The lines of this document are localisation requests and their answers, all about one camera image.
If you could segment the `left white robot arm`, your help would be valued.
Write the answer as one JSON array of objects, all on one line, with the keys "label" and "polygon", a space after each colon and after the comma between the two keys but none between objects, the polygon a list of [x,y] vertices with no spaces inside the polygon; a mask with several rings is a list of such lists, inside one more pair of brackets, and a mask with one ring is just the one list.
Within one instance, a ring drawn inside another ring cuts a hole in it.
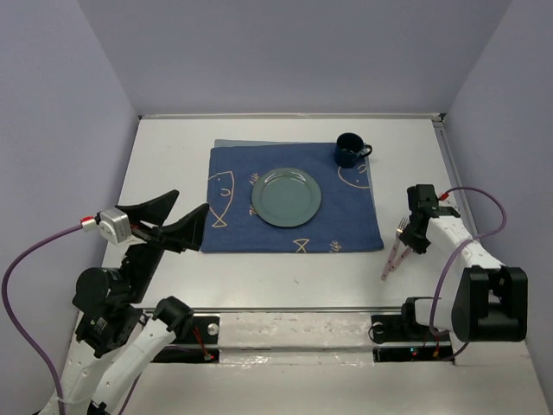
[{"label": "left white robot arm", "polygon": [[206,203],[166,224],[178,196],[174,189],[81,219],[79,229],[127,249],[120,266],[88,268],[79,275],[72,300],[81,314],[75,343],[41,413],[110,413],[160,352],[189,336],[194,312],[173,296],[160,300],[140,333],[133,333],[143,316],[138,305],[163,254],[199,251],[203,241]]}]

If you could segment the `blue embroidered cloth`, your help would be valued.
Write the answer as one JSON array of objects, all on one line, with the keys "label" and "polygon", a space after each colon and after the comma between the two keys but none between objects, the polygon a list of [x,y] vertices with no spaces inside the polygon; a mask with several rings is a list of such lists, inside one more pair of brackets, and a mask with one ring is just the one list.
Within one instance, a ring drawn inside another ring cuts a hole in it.
[{"label": "blue embroidered cloth", "polygon": [[333,143],[210,152],[204,253],[376,252],[384,247],[370,160],[334,161]]}]

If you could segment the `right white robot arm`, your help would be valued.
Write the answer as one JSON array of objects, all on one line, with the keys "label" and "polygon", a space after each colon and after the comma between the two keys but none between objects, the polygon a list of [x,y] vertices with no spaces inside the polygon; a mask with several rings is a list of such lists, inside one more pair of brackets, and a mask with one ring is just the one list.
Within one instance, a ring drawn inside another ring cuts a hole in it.
[{"label": "right white robot arm", "polygon": [[397,228],[382,278],[412,253],[433,246],[447,258],[431,297],[409,297],[399,314],[375,322],[372,339],[382,344],[391,330],[404,337],[442,338],[452,334],[464,343],[521,342],[527,333],[528,277],[519,267],[496,259],[472,235],[459,212],[437,195],[431,184],[407,190],[410,216]]}]

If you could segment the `pink handled spoon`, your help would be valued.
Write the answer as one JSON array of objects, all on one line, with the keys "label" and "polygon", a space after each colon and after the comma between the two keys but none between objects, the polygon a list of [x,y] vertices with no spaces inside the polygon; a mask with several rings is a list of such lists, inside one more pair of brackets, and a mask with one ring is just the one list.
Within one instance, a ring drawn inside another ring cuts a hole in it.
[{"label": "pink handled spoon", "polygon": [[412,249],[410,247],[405,248],[403,252],[391,263],[390,272],[394,272],[404,262],[404,260],[411,254],[411,252],[412,252]]}]

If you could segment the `dark blue mug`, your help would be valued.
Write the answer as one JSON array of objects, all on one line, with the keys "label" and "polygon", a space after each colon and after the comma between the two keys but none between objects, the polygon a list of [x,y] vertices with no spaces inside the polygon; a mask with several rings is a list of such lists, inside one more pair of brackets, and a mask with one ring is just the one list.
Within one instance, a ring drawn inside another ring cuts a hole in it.
[{"label": "dark blue mug", "polygon": [[334,161],[344,169],[355,167],[372,154],[373,148],[359,135],[347,132],[338,136],[334,148]]}]

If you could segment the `pink handled fork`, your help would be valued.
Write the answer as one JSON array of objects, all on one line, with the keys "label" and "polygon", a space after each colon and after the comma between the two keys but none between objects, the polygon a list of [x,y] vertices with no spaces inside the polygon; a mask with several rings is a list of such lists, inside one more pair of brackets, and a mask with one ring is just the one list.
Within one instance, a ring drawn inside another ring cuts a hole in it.
[{"label": "pink handled fork", "polygon": [[387,279],[387,277],[388,277],[388,275],[391,271],[393,262],[395,260],[395,257],[397,256],[397,250],[398,250],[399,245],[400,245],[399,236],[401,235],[403,230],[408,226],[409,221],[410,221],[409,217],[405,216],[400,220],[399,224],[397,225],[396,232],[395,232],[395,239],[394,239],[393,245],[391,247],[388,259],[386,260],[385,268],[383,269],[383,272],[382,272],[381,277],[380,277],[383,281],[385,281]]}]

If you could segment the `teal ceramic plate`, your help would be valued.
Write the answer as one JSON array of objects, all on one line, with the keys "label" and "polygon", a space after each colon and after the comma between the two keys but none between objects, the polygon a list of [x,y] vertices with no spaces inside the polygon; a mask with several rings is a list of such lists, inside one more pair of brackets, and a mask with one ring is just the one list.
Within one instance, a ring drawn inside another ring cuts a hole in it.
[{"label": "teal ceramic plate", "polygon": [[296,168],[267,172],[251,191],[251,206],[261,220],[274,227],[293,228],[308,223],[318,213],[321,200],[317,181]]}]

